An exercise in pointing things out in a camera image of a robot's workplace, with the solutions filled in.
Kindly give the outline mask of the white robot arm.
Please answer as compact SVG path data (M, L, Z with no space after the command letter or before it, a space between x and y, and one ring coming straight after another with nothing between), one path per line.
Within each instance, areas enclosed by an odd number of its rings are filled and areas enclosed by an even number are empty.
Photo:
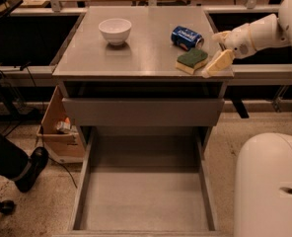
M225 45L203 68L209 78L270 47L292 48L292 0L271 14L213 36ZM292 136L263 133L242 147L236 166L233 237L292 237Z

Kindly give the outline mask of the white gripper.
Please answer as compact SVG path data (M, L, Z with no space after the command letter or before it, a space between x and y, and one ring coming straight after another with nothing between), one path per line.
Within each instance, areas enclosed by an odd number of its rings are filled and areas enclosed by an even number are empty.
M225 44L223 51L217 51L212 59L202 69L203 78L209 78L217 75L220 71L229 67L236 58L243 59L256 53L254 48L251 28L249 24L243 24L232 31L216 33L212 36L216 42Z

